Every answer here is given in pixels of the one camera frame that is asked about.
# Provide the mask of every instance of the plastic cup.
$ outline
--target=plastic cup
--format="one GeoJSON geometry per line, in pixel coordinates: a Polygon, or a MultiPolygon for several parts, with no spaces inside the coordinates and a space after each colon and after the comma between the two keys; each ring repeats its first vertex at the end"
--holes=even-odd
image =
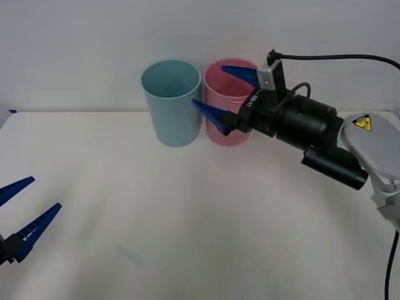
{"type": "Polygon", "coordinates": [[[184,61],[160,61],[143,72],[141,82],[158,140],[170,147],[193,142],[201,126],[191,103],[200,99],[199,69],[184,61]]]}
{"type": "MultiPolygon", "coordinates": [[[[218,62],[222,66],[232,65],[256,68],[256,65],[241,59],[223,59],[218,62]]],[[[215,62],[204,75],[206,85],[206,103],[220,109],[238,113],[243,102],[254,90],[254,86],[226,72],[222,72],[215,62]]],[[[207,121],[206,129],[211,140],[222,146],[236,146],[248,139],[249,134],[235,130],[228,136],[219,132],[213,123],[207,121]]]]}

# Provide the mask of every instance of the white table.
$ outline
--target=white table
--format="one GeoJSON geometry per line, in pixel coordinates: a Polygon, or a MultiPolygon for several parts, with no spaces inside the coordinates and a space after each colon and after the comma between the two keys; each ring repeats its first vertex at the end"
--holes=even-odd
{"type": "MultiPolygon", "coordinates": [[[[158,143],[147,112],[27,112],[0,130],[0,186],[34,176],[0,209],[8,236],[60,202],[2,300],[382,299],[394,228],[361,192],[253,134],[158,143]]],[[[398,299],[400,265],[392,271],[398,299]]]]}

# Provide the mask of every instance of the yellow warning sticker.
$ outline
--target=yellow warning sticker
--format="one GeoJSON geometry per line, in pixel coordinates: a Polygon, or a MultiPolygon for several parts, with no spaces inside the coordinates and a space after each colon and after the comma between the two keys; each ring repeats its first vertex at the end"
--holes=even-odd
{"type": "Polygon", "coordinates": [[[368,131],[373,130],[373,127],[371,125],[371,117],[368,116],[367,114],[363,115],[362,117],[359,117],[358,119],[355,119],[353,121],[353,124],[368,131]]]}

